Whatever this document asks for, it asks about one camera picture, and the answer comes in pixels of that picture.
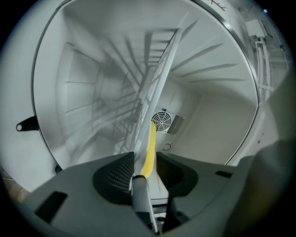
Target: yellow strip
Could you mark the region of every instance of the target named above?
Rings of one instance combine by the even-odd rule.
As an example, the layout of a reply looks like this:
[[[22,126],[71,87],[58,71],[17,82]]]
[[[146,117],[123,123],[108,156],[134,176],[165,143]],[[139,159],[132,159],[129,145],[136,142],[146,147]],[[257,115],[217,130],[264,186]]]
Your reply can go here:
[[[155,144],[156,144],[156,126],[153,122],[151,122],[151,136],[149,142],[149,149],[146,156],[144,168],[142,175],[148,178],[153,170],[154,159],[155,159]]]

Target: fan grille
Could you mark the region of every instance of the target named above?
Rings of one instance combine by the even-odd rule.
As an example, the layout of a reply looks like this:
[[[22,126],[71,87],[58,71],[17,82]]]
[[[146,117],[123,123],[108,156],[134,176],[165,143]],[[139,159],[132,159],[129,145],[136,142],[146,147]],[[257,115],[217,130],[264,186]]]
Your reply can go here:
[[[151,120],[155,123],[157,131],[168,129],[172,123],[171,116],[166,112],[156,113]]]

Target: vent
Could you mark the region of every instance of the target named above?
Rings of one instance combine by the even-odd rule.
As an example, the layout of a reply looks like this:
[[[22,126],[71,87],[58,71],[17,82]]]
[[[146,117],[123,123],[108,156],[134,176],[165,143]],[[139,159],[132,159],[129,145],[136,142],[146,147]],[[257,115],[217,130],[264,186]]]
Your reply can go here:
[[[179,128],[181,127],[183,121],[184,121],[184,118],[176,115],[173,122],[172,122],[172,125],[170,126],[167,133],[173,134],[173,135],[177,134],[177,132],[179,131]]]
[[[137,123],[140,118],[142,108],[143,108],[143,104],[141,102],[139,102],[138,107],[137,107],[137,111],[136,111],[135,117],[134,117],[135,123]]]
[[[172,123],[171,116],[167,112],[158,112],[151,120],[155,123],[157,131],[168,129]]]

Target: floor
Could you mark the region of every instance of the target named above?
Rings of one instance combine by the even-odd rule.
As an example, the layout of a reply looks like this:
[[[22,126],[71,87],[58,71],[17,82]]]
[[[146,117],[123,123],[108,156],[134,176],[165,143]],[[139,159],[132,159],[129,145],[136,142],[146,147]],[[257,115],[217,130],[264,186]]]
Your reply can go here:
[[[18,203],[22,203],[30,193],[22,188],[16,181],[14,181],[1,166],[0,173],[2,180],[6,186],[7,192],[12,200]]]

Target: fan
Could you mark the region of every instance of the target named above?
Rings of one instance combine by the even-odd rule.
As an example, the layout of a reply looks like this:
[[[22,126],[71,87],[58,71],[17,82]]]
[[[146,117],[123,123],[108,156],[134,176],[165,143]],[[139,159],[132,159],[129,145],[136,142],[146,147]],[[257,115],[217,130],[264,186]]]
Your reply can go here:
[[[151,120],[155,123],[157,131],[168,129],[172,123],[171,116],[167,112],[158,112]]]

